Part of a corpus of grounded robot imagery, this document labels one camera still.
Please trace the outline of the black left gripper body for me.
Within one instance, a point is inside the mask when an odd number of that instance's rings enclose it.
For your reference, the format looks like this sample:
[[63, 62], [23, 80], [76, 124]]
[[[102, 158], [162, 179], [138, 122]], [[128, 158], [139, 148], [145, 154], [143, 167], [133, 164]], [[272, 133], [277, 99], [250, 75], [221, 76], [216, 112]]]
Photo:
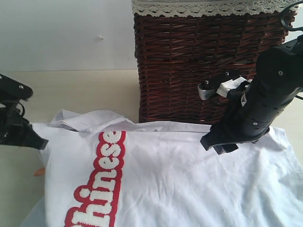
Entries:
[[24, 118], [27, 101], [33, 95], [29, 86], [3, 74], [0, 75], [0, 143], [23, 144], [31, 131], [29, 121]]

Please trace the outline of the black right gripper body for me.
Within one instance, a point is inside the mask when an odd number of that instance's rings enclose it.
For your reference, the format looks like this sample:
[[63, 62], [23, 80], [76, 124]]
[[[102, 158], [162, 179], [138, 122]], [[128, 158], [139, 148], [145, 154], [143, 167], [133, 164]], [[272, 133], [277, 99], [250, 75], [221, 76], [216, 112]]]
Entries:
[[223, 143], [260, 138], [302, 90], [303, 52], [282, 46], [264, 51], [248, 90], [224, 118], [220, 130]]

